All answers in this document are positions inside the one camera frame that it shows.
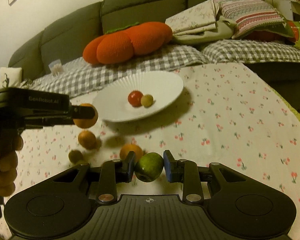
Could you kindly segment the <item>left hand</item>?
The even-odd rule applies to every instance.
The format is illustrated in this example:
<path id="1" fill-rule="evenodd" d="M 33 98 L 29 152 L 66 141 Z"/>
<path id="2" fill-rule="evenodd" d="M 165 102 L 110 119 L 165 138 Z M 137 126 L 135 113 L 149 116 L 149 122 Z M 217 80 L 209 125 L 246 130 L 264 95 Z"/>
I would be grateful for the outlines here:
<path id="1" fill-rule="evenodd" d="M 24 142 L 20 135 L 2 134 L 0 130 L 0 140 L 3 140 L 9 151 L 0 151 L 0 196 L 11 196 L 15 191 L 15 179 L 17 177 L 18 156 L 16 151 L 23 148 Z"/>

